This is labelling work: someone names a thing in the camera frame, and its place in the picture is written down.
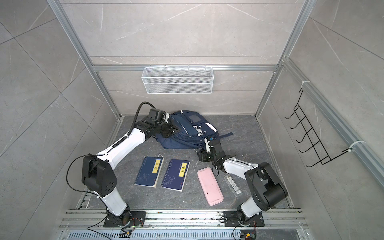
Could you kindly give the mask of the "navy blue student backpack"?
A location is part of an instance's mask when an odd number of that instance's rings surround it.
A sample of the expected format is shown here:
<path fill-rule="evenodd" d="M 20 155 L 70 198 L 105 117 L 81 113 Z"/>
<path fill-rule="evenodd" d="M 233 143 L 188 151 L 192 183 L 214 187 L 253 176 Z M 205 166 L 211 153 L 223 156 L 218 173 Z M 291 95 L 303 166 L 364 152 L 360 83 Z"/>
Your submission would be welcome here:
<path fill-rule="evenodd" d="M 216 127 L 197 112 L 180 110 L 171 114 L 169 120 L 177 127 L 178 131 L 168 138 L 161 134 L 154 136 L 164 149 L 202 149 L 206 147 L 205 140 L 212 141 L 233 135 L 230 132 L 221 136 Z"/>

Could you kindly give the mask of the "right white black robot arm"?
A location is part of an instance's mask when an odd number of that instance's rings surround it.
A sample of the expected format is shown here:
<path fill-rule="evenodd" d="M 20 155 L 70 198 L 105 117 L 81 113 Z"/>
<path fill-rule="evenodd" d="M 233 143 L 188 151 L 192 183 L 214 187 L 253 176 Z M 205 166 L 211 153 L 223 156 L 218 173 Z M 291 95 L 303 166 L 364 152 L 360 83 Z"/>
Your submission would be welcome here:
<path fill-rule="evenodd" d="M 247 182 L 251 196 L 237 207 L 237 219 L 242 225 L 259 220 L 262 212 L 288 196 L 286 187 L 269 163 L 252 164 L 226 155 L 219 139 L 205 139 L 198 157 L 201 162 L 211 162 L 214 169 Z"/>

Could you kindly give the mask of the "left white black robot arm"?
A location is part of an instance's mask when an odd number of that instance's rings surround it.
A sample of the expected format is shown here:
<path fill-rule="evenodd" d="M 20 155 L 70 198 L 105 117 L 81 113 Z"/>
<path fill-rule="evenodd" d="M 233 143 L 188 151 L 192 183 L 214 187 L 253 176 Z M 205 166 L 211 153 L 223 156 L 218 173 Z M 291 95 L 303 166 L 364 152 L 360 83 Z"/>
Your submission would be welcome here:
<path fill-rule="evenodd" d="M 81 182 L 88 189 L 84 192 L 102 201 L 106 206 L 107 220 L 119 227 L 126 227 L 132 219 L 130 207 L 117 189 L 118 180 L 114 170 L 118 164 L 149 138 L 157 134 L 168 138 L 178 130 L 169 113 L 155 108 L 149 102 L 142 102 L 129 131 L 123 137 L 96 155 L 80 156 L 83 159 Z"/>

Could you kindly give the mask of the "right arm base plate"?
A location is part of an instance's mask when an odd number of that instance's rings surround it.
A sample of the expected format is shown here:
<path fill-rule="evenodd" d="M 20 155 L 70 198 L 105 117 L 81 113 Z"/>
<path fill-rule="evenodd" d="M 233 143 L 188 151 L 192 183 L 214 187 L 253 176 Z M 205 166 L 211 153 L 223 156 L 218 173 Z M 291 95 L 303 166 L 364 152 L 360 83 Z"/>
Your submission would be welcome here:
<path fill-rule="evenodd" d="M 242 226 L 254 226 L 264 227 L 265 222 L 262 213 L 258 213 L 253 217 L 246 217 L 239 211 L 224 211 L 223 216 L 219 218 L 219 222 L 225 224 L 226 227 L 235 227 L 237 225 Z"/>

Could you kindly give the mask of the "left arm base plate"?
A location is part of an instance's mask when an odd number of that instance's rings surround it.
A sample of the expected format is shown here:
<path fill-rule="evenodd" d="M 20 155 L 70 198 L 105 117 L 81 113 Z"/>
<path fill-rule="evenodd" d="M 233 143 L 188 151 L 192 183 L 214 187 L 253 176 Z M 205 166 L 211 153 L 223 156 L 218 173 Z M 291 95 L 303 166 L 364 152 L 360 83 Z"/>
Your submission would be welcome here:
<path fill-rule="evenodd" d="M 115 216 L 107 211 L 104 222 L 105 228 L 131 227 L 143 225 L 146 220 L 146 211 L 123 212 L 121 216 Z"/>

